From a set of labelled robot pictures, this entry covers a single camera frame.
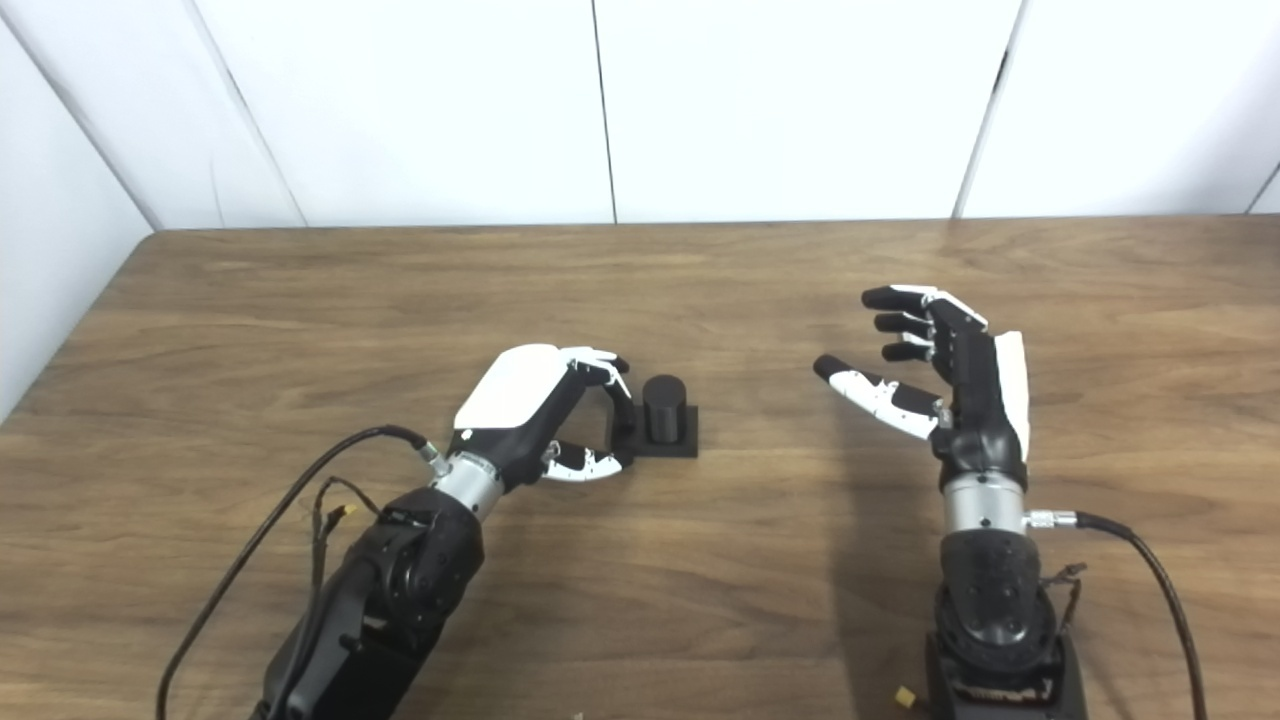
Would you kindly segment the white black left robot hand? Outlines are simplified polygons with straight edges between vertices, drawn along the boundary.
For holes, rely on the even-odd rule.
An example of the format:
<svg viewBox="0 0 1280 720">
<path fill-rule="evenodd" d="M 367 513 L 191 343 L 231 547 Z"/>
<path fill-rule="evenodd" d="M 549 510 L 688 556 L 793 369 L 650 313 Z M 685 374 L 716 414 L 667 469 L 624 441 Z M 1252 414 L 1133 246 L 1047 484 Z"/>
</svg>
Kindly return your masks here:
<svg viewBox="0 0 1280 720">
<path fill-rule="evenodd" d="M 448 455 L 470 454 L 494 466 L 507 493 L 543 478 L 590 482 L 630 468 L 630 451 L 604 451 L 557 439 L 556 434 L 591 387 L 614 405 L 625 429 L 636 421 L 617 354 L 576 346 L 521 345 L 499 354 L 454 415 Z"/>
</svg>

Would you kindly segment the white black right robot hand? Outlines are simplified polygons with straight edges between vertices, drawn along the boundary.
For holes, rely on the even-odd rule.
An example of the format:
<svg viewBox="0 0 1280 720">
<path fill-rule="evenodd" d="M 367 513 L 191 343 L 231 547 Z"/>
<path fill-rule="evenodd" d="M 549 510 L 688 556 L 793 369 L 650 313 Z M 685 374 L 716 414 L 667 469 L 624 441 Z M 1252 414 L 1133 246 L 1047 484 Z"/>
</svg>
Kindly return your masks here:
<svg viewBox="0 0 1280 720">
<path fill-rule="evenodd" d="M 947 398 L 858 369 L 823 354 L 814 373 L 877 421 L 925 441 L 941 464 L 940 483 L 995 477 L 1029 484 L 1030 392 L 1024 338 L 995 334 L 989 323 L 950 292 L 923 284 L 887 284 L 861 293 L 874 327 L 895 334 L 881 350 L 887 363 L 919 361 L 948 387 Z"/>
</svg>

